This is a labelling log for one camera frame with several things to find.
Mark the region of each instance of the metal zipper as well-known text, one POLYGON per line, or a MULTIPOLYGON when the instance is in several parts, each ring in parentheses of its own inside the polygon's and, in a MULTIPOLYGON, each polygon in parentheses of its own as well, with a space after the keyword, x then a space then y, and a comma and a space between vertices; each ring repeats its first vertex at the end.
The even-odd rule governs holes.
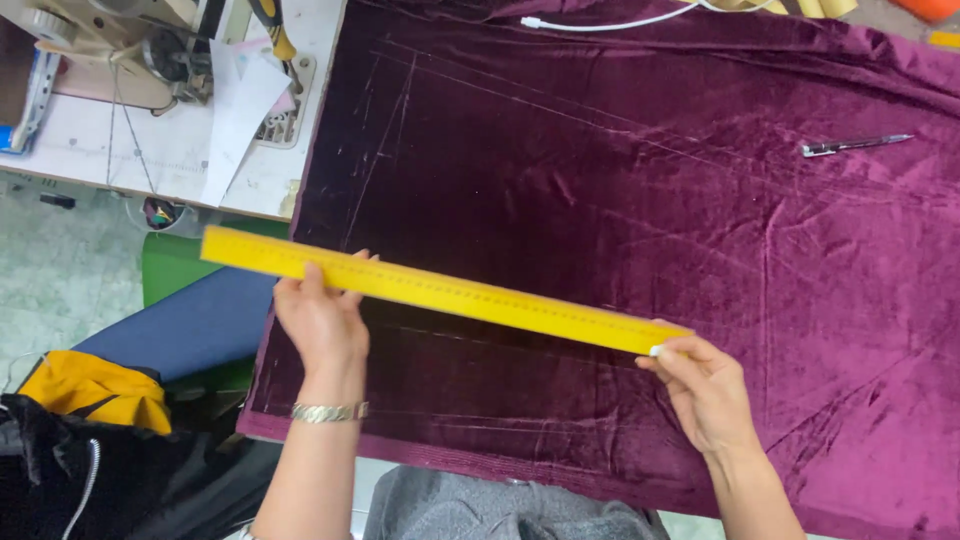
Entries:
POLYGON ((73 530, 73 526, 77 525, 77 520, 79 520, 80 515, 84 513, 86 502, 90 499, 90 492, 93 491, 93 482, 97 481, 97 471, 100 469, 100 441, 90 439, 87 443, 89 443, 90 447, 90 469, 86 472, 84 496, 80 498, 77 511, 73 513, 73 518, 70 519, 70 525, 66 526, 66 530, 63 532, 60 540, 67 540, 67 538, 70 537, 70 531, 73 530))

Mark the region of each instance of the gray sweater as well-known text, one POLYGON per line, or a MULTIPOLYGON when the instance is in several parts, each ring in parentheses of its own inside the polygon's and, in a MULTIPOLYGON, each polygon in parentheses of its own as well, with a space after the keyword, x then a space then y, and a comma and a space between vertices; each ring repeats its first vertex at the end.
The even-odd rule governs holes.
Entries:
POLYGON ((364 540, 669 540, 655 511, 561 487, 401 466, 373 491, 364 540))

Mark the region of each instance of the silver pen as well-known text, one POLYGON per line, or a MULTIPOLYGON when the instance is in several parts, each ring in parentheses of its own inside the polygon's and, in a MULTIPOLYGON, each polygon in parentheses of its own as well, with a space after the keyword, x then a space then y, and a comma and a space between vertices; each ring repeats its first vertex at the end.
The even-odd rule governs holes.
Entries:
POLYGON ((880 146, 882 144, 892 144, 901 142, 912 135, 888 135, 877 138, 865 138, 862 140, 839 140, 836 142, 818 142, 815 144, 804 144, 800 147, 805 158, 814 158, 816 156, 827 156, 836 154, 839 150, 848 150, 850 148, 867 148, 868 146, 880 146))

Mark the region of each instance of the white table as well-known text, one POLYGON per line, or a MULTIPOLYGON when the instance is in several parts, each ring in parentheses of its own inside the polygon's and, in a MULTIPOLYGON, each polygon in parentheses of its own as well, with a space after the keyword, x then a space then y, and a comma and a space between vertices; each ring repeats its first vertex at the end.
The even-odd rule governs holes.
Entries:
MULTIPOLYGON (((228 0, 228 12, 233 2, 228 0)), ((317 115, 326 91, 333 47, 340 32, 346 0, 285 0, 284 23, 291 41, 317 61, 313 87, 307 95, 297 145, 277 149, 254 144, 233 178, 220 208, 226 211, 289 221, 313 139, 317 115)), ((266 36, 251 17, 247 39, 266 36)), ((0 155, 0 169, 120 191, 150 194, 143 165, 123 108, 114 109, 112 159, 107 164, 110 113, 114 107, 89 99, 54 95, 36 138, 25 157, 0 155)), ((144 109, 127 108, 137 142, 146 159, 156 194, 197 204, 205 182, 209 153, 211 106, 178 104, 159 118, 144 109)))

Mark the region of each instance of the white paper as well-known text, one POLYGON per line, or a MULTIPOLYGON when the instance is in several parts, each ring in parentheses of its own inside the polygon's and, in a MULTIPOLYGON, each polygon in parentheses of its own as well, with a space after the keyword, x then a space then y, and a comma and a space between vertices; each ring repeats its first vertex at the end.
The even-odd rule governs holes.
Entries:
POLYGON ((219 207, 250 148, 256 130, 276 99, 290 85, 290 78, 267 61, 254 58, 247 66, 243 79, 237 81, 239 75, 228 47, 222 43, 220 45, 226 49, 214 47, 212 42, 210 45, 214 73, 213 133, 210 137, 206 184, 200 202, 219 207))

